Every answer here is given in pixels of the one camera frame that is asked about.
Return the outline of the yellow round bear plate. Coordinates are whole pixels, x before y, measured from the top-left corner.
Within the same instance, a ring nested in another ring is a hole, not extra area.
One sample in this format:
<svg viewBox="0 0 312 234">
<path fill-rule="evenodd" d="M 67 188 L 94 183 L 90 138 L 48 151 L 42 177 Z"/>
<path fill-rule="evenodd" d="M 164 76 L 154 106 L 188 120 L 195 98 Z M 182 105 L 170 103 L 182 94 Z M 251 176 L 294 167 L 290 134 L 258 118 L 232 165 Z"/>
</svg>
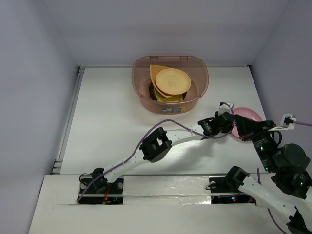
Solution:
<svg viewBox="0 0 312 234">
<path fill-rule="evenodd" d="M 164 92 L 172 95 L 179 95 L 187 92 L 191 87 L 191 78 L 182 70 L 169 68 L 162 71 L 158 80 L 158 86 Z"/>
</svg>

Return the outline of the orange woven fan-shaped plate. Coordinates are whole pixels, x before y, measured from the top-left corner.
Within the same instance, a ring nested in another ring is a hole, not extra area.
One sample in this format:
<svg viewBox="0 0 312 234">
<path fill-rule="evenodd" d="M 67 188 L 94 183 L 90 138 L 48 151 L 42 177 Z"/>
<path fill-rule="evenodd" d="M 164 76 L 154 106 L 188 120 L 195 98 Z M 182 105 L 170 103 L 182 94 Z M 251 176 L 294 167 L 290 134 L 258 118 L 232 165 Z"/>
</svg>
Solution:
<svg viewBox="0 0 312 234">
<path fill-rule="evenodd" d="M 160 76 L 162 75 L 162 71 L 168 70 L 169 68 L 166 66 L 161 65 L 150 65 L 149 66 L 149 73 L 150 73 L 150 79 L 152 82 L 152 86 L 155 87 L 158 91 L 163 92 L 165 94 L 168 94 L 164 92 L 161 88 L 158 86 L 158 80 L 160 79 Z"/>
</svg>

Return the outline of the green bamboo-pattern fan plate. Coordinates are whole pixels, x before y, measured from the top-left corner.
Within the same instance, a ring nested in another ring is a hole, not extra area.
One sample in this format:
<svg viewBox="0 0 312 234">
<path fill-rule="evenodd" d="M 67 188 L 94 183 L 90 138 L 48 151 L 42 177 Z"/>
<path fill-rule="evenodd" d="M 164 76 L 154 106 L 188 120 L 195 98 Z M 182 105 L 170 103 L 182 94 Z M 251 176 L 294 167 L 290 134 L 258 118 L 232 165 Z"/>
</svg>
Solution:
<svg viewBox="0 0 312 234">
<path fill-rule="evenodd" d="M 156 101 L 166 102 L 166 103 L 176 103 L 183 101 L 183 94 L 179 95 L 169 95 L 163 92 L 158 91 L 155 87 L 152 88 L 153 94 L 155 96 Z"/>
</svg>

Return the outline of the brown rimmed cream plate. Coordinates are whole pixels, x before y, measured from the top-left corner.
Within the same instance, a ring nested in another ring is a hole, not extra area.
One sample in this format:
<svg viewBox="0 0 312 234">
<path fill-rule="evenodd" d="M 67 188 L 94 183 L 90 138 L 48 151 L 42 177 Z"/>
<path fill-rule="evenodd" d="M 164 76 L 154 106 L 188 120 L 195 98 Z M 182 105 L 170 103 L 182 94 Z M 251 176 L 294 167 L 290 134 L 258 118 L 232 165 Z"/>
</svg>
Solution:
<svg viewBox="0 0 312 234">
<path fill-rule="evenodd" d="M 179 95 L 169 95 L 158 91 L 156 87 L 152 83 L 150 83 L 149 95 L 152 100 L 158 102 L 182 102 L 185 99 L 187 92 Z"/>
</svg>

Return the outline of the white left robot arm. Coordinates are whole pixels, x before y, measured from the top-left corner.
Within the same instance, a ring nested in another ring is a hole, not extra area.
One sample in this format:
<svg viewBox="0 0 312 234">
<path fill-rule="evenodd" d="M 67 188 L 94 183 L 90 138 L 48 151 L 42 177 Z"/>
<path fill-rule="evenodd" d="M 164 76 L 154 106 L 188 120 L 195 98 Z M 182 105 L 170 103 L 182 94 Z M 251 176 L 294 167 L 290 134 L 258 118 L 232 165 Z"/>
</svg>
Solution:
<svg viewBox="0 0 312 234">
<path fill-rule="evenodd" d="M 125 173 L 145 163 L 156 163 L 162 160 L 170 149 L 189 141 L 219 139 L 228 135 L 234 126 L 232 110 L 217 112 L 214 117 L 200 120 L 186 127 L 174 120 L 163 120 L 150 129 L 127 158 L 109 169 L 96 168 L 90 173 L 91 181 L 86 184 L 83 194 L 89 188 L 97 193 L 104 192 Z"/>
</svg>

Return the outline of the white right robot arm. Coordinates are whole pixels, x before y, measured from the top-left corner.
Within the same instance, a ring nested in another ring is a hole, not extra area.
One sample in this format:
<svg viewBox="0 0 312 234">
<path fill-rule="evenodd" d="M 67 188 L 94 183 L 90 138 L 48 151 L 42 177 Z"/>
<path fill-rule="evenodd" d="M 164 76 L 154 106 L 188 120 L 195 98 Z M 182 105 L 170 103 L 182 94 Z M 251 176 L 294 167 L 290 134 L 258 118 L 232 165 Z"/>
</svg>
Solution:
<svg viewBox="0 0 312 234">
<path fill-rule="evenodd" d="M 240 115 L 234 115 L 233 120 L 239 138 L 252 142 L 265 171 L 274 174 L 271 180 L 289 199 L 279 198 L 237 166 L 233 166 L 226 174 L 225 187 L 229 191 L 246 193 L 277 213 L 292 234 L 310 234 L 312 178 L 306 171 L 310 158 L 299 145 L 292 143 L 281 147 L 273 137 L 274 132 L 293 128 L 296 120 L 284 115 L 281 126 L 270 120 L 257 122 Z"/>
</svg>

